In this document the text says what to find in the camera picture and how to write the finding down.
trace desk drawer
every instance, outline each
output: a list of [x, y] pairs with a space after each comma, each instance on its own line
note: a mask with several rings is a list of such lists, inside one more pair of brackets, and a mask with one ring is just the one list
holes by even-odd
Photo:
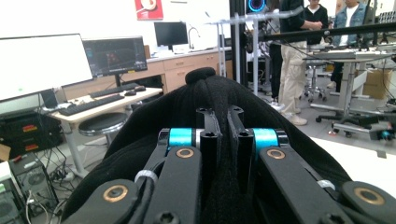
[[175, 68], [190, 66], [194, 64], [194, 59], [192, 57], [182, 57], [176, 59], [170, 59], [163, 61], [163, 67], [165, 70], [171, 70]]
[[219, 62], [219, 55], [217, 53], [208, 53], [195, 56], [194, 60], [196, 65], [212, 63], [217, 64]]
[[164, 74], [163, 62], [148, 63], [148, 70], [126, 73], [122, 76], [124, 81], [132, 81], [145, 77], [154, 77]]
[[194, 69], [194, 66], [187, 66], [182, 68], [177, 68], [173, 70], [166, 71], [166, 85], [168, 92], [173, 91], [186, 84], [186, 75]]

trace office chair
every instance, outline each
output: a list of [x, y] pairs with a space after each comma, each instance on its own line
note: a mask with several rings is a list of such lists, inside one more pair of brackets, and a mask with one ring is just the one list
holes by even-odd
[[107, 140], [107, 146], [112, 142], [111, 134], [122, 128], [128, 116], [124, 113], [114, 112], [106, 113], [87, 119], [78, 126], [78, 132], [85, 136], [97, 136], [104, 134]]

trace black shirt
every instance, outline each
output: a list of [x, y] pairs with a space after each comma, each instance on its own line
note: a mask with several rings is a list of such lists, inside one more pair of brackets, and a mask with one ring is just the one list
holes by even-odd
[[[298, 7], [302, 7], [304, 5], [304, 0], [282, 0], [280, 2], [280, 11], [291, 11]], [[288, 33], [295, 31], [302, 31], [301, 28], [304, 25], [304, 12], [299, 13], [296, 16], [288, 17], [286, 19], [280, 20], [280, 33]], [[291, 42], [300, 42], [305, 41], [305, 37], [295, 37], [291, 39], [287, 39], [286, 41]]]
[[[319, 9], [312, 13], [308, 7], [304, 9], [304, 16], [306, 21], [321, 21], [322, 29], [327, 29], [329, 27], [329, 18], [327, 16], [327, 9], [322, 5], [319, 5]], [[320, 44], [321, 36], [309, 37], [306, 40], [307, 45]]]

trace monitor screen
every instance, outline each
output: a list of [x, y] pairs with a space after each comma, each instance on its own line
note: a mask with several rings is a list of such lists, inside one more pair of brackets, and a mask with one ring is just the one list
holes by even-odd
[[168, 46], [188, 44], [187, 27], [183, 22], [154, 22], [157, 46]]
[[83, 45], [94, 77], [148, 70], [142, 36], [83, 39]]
[[92, 79], [80, 35], [0, 38], [0, 101]]

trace white pants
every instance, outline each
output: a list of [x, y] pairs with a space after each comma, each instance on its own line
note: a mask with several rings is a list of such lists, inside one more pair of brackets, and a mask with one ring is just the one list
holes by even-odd
[[282, 45], [282, 71], [280, 74], [279, 102], [285, 105], [283, 113], [296, 113], [296, 106], [305, 86], [306, 42]]

